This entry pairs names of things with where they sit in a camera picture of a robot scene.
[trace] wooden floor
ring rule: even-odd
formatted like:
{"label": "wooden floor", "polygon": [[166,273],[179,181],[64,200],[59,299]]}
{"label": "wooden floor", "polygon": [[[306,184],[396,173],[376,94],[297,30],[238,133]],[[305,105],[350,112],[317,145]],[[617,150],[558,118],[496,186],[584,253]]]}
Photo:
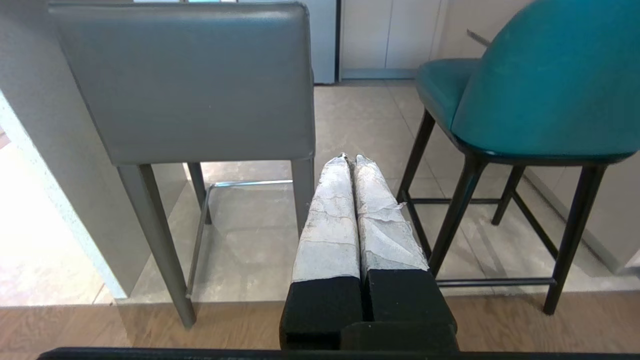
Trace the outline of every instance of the wooden floor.
{"label": "wooden floor", "polygon": [[[466,351],[640,352],[640,292],[566,293],[555,316],[541,296],[449,297]],[[62,346],[278,349],[283,303],[198,304],[184,330],[170,304],[0,309],[0,359]]]}

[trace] gray leather seat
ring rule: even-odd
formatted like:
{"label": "gray leather seat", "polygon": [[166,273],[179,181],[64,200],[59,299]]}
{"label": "gray leather seat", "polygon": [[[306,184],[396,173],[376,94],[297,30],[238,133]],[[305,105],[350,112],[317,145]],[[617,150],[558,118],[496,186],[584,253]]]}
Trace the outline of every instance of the gray leather seat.
{"label": "gray leather seat", "polygon": [[291,160],[313,196],[313,74],[302,4],[52,3],[69,67],[185,325],[195,321],[152,163]]}

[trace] stool backrest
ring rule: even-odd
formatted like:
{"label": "stool backrest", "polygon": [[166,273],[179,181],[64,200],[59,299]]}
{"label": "stool backrest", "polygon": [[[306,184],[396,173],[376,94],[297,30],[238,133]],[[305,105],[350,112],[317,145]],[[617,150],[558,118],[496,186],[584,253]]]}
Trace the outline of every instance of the stool backrest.
{"label": "stool backrest", "polygon": [[304,5],[53,3],[49,13],[115,165],[313,156]]}
{"label": "stool backrest", "polygon": [[640,149],[640,1],[539,0],[495,37],[453,120],[505,154]]}

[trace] black foam padding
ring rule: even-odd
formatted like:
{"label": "black foam padding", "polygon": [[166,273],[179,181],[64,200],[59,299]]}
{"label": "black foam padding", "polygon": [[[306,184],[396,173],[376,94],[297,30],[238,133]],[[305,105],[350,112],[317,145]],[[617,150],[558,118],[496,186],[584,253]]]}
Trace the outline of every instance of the black foam padding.
{"label": "black foam padding", "polygon": [[363,306],[366,321],[448,324],[456,320],[431,272],[423,270],[369,270]]}
{"label": "black foam padding", "polygon": [[280,320],[282,349],[338,349],[340,332],[361,322],[360,279],[293,282]]}
{"label": "black foam padding", "polygon": [[361,322],[347,326],[340,337],[341,350],[421,351],[455,354],[456,335],[448,323]]}

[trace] chair leg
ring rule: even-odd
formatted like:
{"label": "chair leg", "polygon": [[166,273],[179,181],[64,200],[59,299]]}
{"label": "chair leg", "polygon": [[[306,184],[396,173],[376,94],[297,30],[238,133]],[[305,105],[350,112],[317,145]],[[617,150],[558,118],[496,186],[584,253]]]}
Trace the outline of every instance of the chair leg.
{"label": "chair leg", "polygon": [[465,167],[458,180],[456,192],[453,194],[449,209],[438,233],[438,239],[429,258],[429,268],[434,277],[438,275],[444,257],[453,242],[456,231],[460,226],[460,221],[462,221],[462,216],[467,210],[471,196],[486,165],[487,162],[485,160],[477,157],[467,156],[465,158]]}
{"label": "chair leg", "polygon": [[298,236],[305,228],[309,206],[314,197],[314,159],[291,160],[291,175],[293,178],[293,196],[296,203],[296,219],[298,222]]}
{"label": "chair leg", "polygon": [[[200,163],[187,163],[189,167],[189,173],[191,174],[191,182],[193,183],[193,189],[196,191],[196,197],[198,198],[198,204],[202,209],[202,203],[207,194],[207,190],[204,186],[204,177],[202,176],[202,167]],[[207,206],[207,218],[205,224],[211,224],[211,214],[209,214],[209,207]]]}
{"label": "chair leg", "polygon": [[507,211],[507,207],[509,206],[509,201],[511,201],[511,196],[513,196],[513,192],[516,191],[518,183],[522,178],[524,168],[524,166],[514,166],[511,169],[511,175],[509,175],[507,185],[504,187],[502,197],[500,198],[500,203],[498,204],[498,208],[495,210],[495,214],[493,214],[493,219],[491,220],[493,225],[500,225],[504,212]]}
{"label": "chair leg", "polygon": [[598,188],[606,168],[606,165],[582,168],[554,267],[553,278],[556,283],[549,286],[543,308],[547,315],[553,315],[556,311],[566,276],[569,274],[573,257],[580,244],[580,239],[582,239],[584,227],[587,224],[591,207],[598,194]]}
{"label": "chair leg", "polygon": [[169,224],[164,215],[154,171],[149,164],[124,165],[118,167],[118,173],[147,238],[158,270],[171,295],[173,305],[184,326],[190,328],[196,321],[196,315],[191,301],[186,297],[187,285],[173,245]]}
{"label": "chair leg", "polygon": [[415,172],[418,170],[418,166],[420,165],[420,159],[422,159],[424,149],[427,148],[427,142],[429,142],[429,137],[431,137],[431,132],[433,131],[435,123],[436,122],[433,120],[431,114],[429,114],[427,109],[425,109],[424,114],[422,115],[422,123],[420,123],[420,129],[418,130],[418,136],[415,137],[415,141],[413,142],[411,155],[409,155],[409,161],[406,164],[404,175],[400,182],[400,188],[396,195],[396,200],[398,202],[404,201],[402,192],[408,192],[411,187],[411,182],[413,181]]}

